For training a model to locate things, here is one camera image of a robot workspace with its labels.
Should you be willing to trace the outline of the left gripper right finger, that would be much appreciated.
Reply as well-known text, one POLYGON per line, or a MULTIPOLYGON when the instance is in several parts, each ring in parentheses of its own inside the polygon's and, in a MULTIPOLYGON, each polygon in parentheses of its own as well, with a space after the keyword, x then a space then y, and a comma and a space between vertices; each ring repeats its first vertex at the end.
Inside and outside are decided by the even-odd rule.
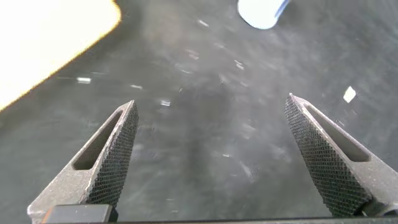
POLYGON ((397 215, 397 172, 303 98, 285 117, 323 203, 335 217, 397 215))

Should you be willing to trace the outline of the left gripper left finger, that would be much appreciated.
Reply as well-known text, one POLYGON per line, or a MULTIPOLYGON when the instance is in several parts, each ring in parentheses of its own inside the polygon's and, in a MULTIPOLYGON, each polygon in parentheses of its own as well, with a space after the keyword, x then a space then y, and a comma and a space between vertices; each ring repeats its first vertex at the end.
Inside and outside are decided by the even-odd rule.
POLYGON ((27 207, 33 223, 56 205, 116 206, 131 160, 139 114, 132 100, 119 106, 27 207))

